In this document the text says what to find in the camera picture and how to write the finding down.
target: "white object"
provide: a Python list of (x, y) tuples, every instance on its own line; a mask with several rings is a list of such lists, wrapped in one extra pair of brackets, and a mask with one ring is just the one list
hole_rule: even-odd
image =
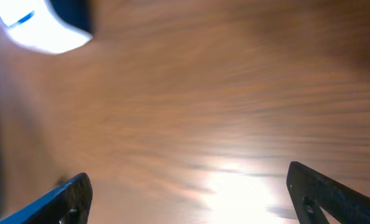
[(92, 39), (63, 21), (49, 0), (0, 0), (0, 19), (13, 42), (46, 54), (61, 54)]

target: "brown wooden surface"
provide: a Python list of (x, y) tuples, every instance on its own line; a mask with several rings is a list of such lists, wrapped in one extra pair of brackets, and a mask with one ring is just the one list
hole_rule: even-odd
[(370, 0), (102, 0), (62, 55), (0, 28), (7, 214), (85, 171), (90, 223), (297, 223), (300, 161), (370, 196)]

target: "wooden floor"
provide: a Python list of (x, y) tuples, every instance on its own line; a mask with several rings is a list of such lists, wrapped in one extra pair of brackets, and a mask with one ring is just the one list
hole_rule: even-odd
[(370, 0), (100, 0), (62, 55), (0, 28), (6, 214), (87, 172), (89, 223), (298, 223), (300, 161), (370, 196)]

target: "wooden table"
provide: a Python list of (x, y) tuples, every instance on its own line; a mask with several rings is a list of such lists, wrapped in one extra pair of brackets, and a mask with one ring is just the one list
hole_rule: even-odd
[(290, 161), (370, 196), (370, 0), (92, 4), (66, 54), (0, 28), (7, 214), (83, 171), (89, 223), (297, 223)]

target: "wood grain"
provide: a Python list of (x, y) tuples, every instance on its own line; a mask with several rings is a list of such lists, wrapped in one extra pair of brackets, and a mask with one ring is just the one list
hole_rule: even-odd
[(7, 213), (85, 171), (90, 223), (297, 223), (290, 161), (370, 196), (370, 0), (92, 4), (66, 54), (0, 30)]

